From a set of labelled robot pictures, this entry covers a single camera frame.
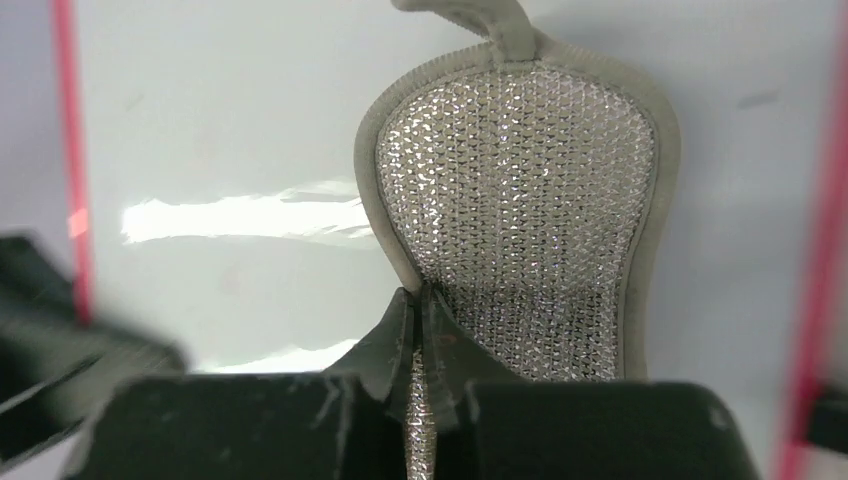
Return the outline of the silver mesh sponge eraser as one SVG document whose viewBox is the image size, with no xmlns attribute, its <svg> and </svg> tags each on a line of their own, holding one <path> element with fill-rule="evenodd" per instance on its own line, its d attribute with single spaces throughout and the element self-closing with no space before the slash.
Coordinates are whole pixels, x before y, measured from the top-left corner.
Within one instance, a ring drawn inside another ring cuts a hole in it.
<svg viewBox="0 0 848 480">
<path fill-rule="evenodd" d="M 642 380 L 645 310 L 681 156 L 671 104 L 516 1 L 400 1 L 482 39 L 370 107 L 354 170 L 408 318 L 405 475 L 432 479 L 468 379 Z"/>
</svg>

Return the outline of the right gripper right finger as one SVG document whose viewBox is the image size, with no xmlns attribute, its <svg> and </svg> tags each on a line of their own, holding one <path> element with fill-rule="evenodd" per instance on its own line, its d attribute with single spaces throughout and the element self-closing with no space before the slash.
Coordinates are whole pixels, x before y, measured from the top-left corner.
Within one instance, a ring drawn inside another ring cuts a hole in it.
<svg viewBox="0 0 848 480">
<path fill-rule="evenodd" d="M 519 377 L 456 322 L 439 289 L 420 296 L 438 479 L 754 479 L 725 404 L 680 382 Z"/>
</svg>

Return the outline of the red-framed whiteboard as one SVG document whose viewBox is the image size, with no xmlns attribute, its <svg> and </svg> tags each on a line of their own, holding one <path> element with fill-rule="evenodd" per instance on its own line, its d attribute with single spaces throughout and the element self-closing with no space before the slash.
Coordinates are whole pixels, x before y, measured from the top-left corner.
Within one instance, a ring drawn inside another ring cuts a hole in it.
<svg viewBox="0 0 848 480">
<path fill-rule="evenodd" d="M 714 390 L 780 476 L 842 1 L 529 1 L 649 71 L 684 153 L 649 294 L 655 379 Z M 328 365 L 397 279 L 355 192 L 373 100 L 472 34 L 386 1 L 68 1 L 83 152 L 65 154 L 49 1 L 1 5 L 1 228 L 103 320 L 200 370 Z"/>
</svg>

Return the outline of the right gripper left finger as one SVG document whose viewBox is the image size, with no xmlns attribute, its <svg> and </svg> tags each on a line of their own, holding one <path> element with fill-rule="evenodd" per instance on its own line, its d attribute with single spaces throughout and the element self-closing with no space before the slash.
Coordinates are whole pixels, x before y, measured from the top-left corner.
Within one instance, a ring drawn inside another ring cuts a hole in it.
<svg viewBox="0 0 848 480">
<path fill-rule="evenodd" d="M 403 479 L 414 329 L 397 290 L 330 367 L 149 376 L 87 421 L 66 479 Z"/>
</svg>

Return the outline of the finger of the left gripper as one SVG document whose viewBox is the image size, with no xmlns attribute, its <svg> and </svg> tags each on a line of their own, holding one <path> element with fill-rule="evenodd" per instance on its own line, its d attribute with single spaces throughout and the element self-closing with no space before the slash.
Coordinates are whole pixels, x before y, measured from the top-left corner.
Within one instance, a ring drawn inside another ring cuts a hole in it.
<svg viewBox="0 0 848 480">
<path fill-rule="evenodd" d="M 186 369 L 171 345 L 83 325 L 73 287 L 30 238 L 2 236 L 2 471 L 72 435 L 119 384 Z"/>
</svg>

